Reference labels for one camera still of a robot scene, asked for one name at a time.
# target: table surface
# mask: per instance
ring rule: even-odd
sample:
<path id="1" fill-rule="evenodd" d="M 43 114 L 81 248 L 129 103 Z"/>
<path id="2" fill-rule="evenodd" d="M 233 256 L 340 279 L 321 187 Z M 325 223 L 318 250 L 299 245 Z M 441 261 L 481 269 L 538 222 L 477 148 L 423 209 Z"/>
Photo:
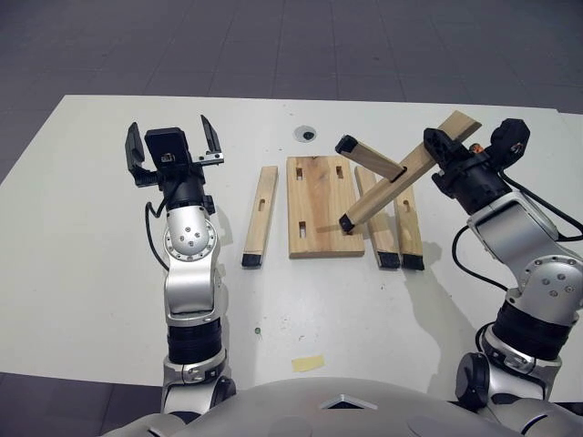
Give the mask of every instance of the table surface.
<path id="1" fill-rule="evenodd" d="M 493 320 L 504 294 L 465 275 L 451 259 L 466 221 L 459 205 L 428 175 L 415 184 L 424 241 L 423 272 L 381 271 L 370 241 L 351 259 L 289 259 L 285 158 L 333 155 L 351 134 L 399 160 L 454 109 L 483 123 L 471 138 L 488 144 L 507 117 L 532 134 L 509 175 L 568 213 L 583 217 L 583 154 L 576 133 L 554 109 L 197 97 L 65 97 L 0 186 L 3 305 L 0 371 L 89 381 L 160 385 L 167 353 L 163 271 L 152 257 L 143 208 L 156 188 L 135 187 L 124 141 L 137 121 L 142 135 L 178 126 L 194 156 L 205 147 L 199 121 L 217 130 L 225 164 L 205 168 L 206 191 L 222 250 L 228 290 L 225 343 L 242 389 L 286 378 L 345 376 L 454 398 L 460 357 Z M 314 127 L 298 142 L 293 131 Z M 146 165 L 152 168 L 149 159 Z M 262 269 L 244 270 L 241 253 L 261 166 L 277 165 L 267 253 Z M 394 215 L 392 206 L 389 213 Z M 154 223 L 156 241 L 163 228 Z M 581 252 L 583 245 L 569 245 Z M 506 284 L 508 270 L 475 238 L 460 258 Z M 255 328 L 261 328 L 261 335 Z M 562 351 L 552 399 L 583 399 L 583 323 Z M 325 365 L 293 373 L 292 359 L 322 354 Z"/>

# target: black end cap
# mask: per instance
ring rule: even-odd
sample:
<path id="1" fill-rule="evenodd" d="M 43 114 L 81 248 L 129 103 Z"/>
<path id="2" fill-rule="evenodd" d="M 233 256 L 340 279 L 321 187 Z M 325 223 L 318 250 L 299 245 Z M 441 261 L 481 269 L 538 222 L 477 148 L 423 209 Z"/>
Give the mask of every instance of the black end cap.
<path id="1" fill-rule="evenodd" d="M 340 223 L 340 227 L 343 229 L 344 232 L 350 232 L 351 230 L 354 229 L 353 223 L 350 221 L 346 214 L 340 217 L 338 223 Z"/>
<path id="2" fill-rule="evenodd" d="M 341 153 L 341 154 L 343 152 L 351 153 L 357 144 L 358 144 L 358 141 L 356 140 L 356 138 L 351 137 L 350 135 L 345 135 L 339 141 L 339 143 L 336 145 L 334 150 L 336 150 L 336 153 Z"/>
<path id="3" fill-rule="evenodd" d="M 411 270 L 425 270 L 423 257 L 421 255 L 403 254 L 403 268 Z"/>
<path id="4" fill-rule="evenodd" d="M 241 266 L 247 268 L 258 268 L 261 266 L 261 255 L 254 255 L 252 253 L 243 253 L 243 261 L 240 262 Z"/>
<path id="5" fill-rule="evenodd" d="M 379 261 L 379 267 L 383 269 L 398 269 L 401 267 L 399 254 L 393 252 L 376 252 Z"/>

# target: wooden pieces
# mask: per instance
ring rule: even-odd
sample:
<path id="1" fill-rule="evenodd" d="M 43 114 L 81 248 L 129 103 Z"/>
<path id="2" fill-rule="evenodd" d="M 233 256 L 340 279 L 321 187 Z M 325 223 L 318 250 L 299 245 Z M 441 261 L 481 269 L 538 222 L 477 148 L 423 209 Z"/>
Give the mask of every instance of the wooden pieces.
<path id="1" fill-rule="evenodd" d="M 399 248 L 403 255 L 403 267 L 424 270 L 423 243 L 419 232 L 419 219 L 415 207 L 413 186 L 407 187 L 394 200 Z"/>
<path id="2" fill-rule="evenodd" d="M 354 169 L 356 185 L 363 196 L 376 183 L 374 173 L 364 167 Z M 368 233 L 373 243 L 374 256 L 381 268 L 398 269 L 401 265 L 396 238 L 391 231 L 389 216 L 385 210 L 380 210 L 367 222 Z"/>
<path id="3" fill-rule="evenodd" d="M 340 140 L 336 152 L 389 180 L 397 178 L 404 171 L 403 166 L 350 135 L 345 135 Z"/>
<path id="4" fill-rule="evenodd" d="M 439 129 L 443 130 L 450 138 L 464 141 L 481 126 L 473 118 L 459 111 L 454 111 L 439 126 Z M 356 203 L 350 206 L 340 218 L 343 230 L 350 231 L 354 226 L 364 223 L 426 173 L 435 164 L 435 161 L 425 150 L 424 144 L 421 143 L 400 164 L 403 167 L 407 167 L 401 177 L 395 182 L 391 182 L 387 178 L 381 179 Z"/>
<path id="5" fill-rule="evenodd" d="M 243 260 L 241 262 L 243 267 L 259 267 L 263 260 L 271 224 L 277 174 L 277 166 L 261 168 L 257 190 L 255 191 L 253 212 L 251 213 L 251 221 L 247 231 L 247 240 L 243 250 Z"/>
<path id="6" fill-rule="evenodd" d="M 289 157 L 286 172 L 290 258 L 362 256 L 362 234 L 337 221 L 356 200 L 348 159 Z"/>

